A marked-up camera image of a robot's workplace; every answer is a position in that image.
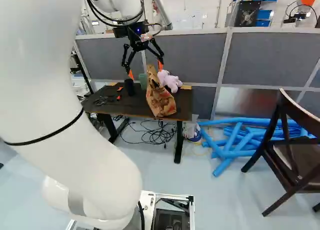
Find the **gray partition panel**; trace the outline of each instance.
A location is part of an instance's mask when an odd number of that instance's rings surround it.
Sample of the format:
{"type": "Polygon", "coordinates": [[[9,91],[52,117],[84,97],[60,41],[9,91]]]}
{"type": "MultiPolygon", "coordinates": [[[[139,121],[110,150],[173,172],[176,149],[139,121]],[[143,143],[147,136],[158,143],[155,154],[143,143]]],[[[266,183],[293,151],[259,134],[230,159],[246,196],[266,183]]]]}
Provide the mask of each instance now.
{"type": "MultiPolygon", "coordinates": [[[[121,66],[124,44],[129,43],[128,38],[78,39],[76,43],[92,79],[122,80],[128,77],[125,68],[121,66]]],[[[135,55],[130,66],[134,77],[138,79],[138,75],[144,72],[140,52],[135,55]]]]}
{"type": "Polygon", "coordinates": [[[320,92],[307,91],[299,102],[303,108],[320,117],[320,92]]]}
{"type": "MultiPolygon", "coordinates": [[[[224,51],[226,33],[157,36],[164,52],[164,69],[185,83],[216,84],[224,51]]],[[[157,66],[148,50],[146,62],[157,66]]]]}
{"type": "Polygon", "coordinates": [[[214,104],[216,88],[193,86],[192,113],[198,114],[199,119],[210,119],[214,104]]]}
{"type": "Polygon", "coordinates": [[[222,82],[303,87],[319,47],[320,34],[233,33],[222,82]]]}
{"type": "MultiPolygon", "coordinates": [[[[215,113],[225,116],[270,118],[275,110],[278,90],[222,87],[215,113]]],[[[300,91],[286,91],[297,99],[300,91]]]]}

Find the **cubicle partition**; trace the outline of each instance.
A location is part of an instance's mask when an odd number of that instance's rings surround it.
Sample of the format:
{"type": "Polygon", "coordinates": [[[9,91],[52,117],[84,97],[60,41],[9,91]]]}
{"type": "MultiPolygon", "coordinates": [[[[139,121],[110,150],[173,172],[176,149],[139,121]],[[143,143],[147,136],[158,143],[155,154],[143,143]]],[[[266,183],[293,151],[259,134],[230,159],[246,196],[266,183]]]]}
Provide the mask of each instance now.
{"type": "MultiPolygon", "coordinates": [[[[320,30],[315,28],[215,28],[162,31],[164,69],[192,86],[193,113],[269,117],[284,88],[303,107],[320,116],[320,30]]],[[[123,44],[112,34],[77,36],[75,47],[93,82],[123,82],[123,44]]],[[[131,64],[135,76],[157,65],[148,51],[131,64]]]]}

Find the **table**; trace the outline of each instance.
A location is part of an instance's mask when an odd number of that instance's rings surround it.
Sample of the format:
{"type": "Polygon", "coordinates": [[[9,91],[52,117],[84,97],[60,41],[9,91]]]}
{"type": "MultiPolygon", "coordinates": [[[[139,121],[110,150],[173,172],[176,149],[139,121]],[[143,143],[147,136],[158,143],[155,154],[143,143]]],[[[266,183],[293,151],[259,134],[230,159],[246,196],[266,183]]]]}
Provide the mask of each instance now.
{"type": "Polygon", "coordinates": [[[179,164],[181,161],[184,140],[182,135],[182,121],[190,121],[192,118],[193,91],[191,89],[179,89],[177,93],[172,94],[176,103],[177,112],[170,116],[158,118],[153,115],[149,108],[146,100],[146,91],[141,89],[139,83],[134,83],[134,96],[129,96],[125,89],[121,92],[117,92],[119,87],[124,87],[124,83],[117,83],[114,86],[106,85],[90,95],[81,103],[84,111],[86,113],[98,114],[99,119],[104,122],[110,133],[111,137],[109,138],[109,142],[111,143],[115,142],[118,135],[129,122],[129,119],[126,118],[122,124],[116,128],[110,114],[176,121],[177,131],[174,162],[179,164]],[[121,100],[119,101],[115,100],[101,106],[95,104],[95,100],[99,99],[99,97],[117,96],[118,94],[121,95],[121,100]]]}

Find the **green cup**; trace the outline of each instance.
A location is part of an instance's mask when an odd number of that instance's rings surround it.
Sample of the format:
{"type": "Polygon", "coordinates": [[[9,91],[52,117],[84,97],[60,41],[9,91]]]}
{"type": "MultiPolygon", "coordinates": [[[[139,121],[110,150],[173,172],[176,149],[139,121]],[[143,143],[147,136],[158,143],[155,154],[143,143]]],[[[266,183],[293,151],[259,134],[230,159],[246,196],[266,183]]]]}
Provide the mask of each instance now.
{"type": "Polygon", "coordinates": [[[139,74],[139,80],[142,90],[147,90],[147,74],[140,73],[139,74]]]}

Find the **black cable ring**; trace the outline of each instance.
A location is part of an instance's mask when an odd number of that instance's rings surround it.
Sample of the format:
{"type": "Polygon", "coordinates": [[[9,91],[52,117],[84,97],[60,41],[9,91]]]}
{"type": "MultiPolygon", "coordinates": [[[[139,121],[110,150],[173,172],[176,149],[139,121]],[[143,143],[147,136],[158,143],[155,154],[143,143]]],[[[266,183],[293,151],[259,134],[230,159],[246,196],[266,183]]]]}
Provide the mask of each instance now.
{"type": "Polygon", "coordinates": [[[24,141],[24,142],[7,142],[7,141],[4,141],[4,143],[9,145],[9,146],[25,146],[25,145],[30,145],[30,144],[35,144],[35,143],[41,142],[43,140],[46,140],[48,138],[53,137],[54,135],[57,135],[57,134],[63,132],[64,130],[66,130],[67,128],[72,126],[81,117],[81,115],[83,113],[84,113],[84,109],[82,108],[80,113],[75,117],[75,119],[73,119],[67,125],[65,125],[65,126],[61,127],[60,129],[58,129],[57,131],[54,131],[54,132],[52,132],[52,133],[50,133],[48,135],[36,138],[34,140],[31,140],[31,141],[24,141]]]}

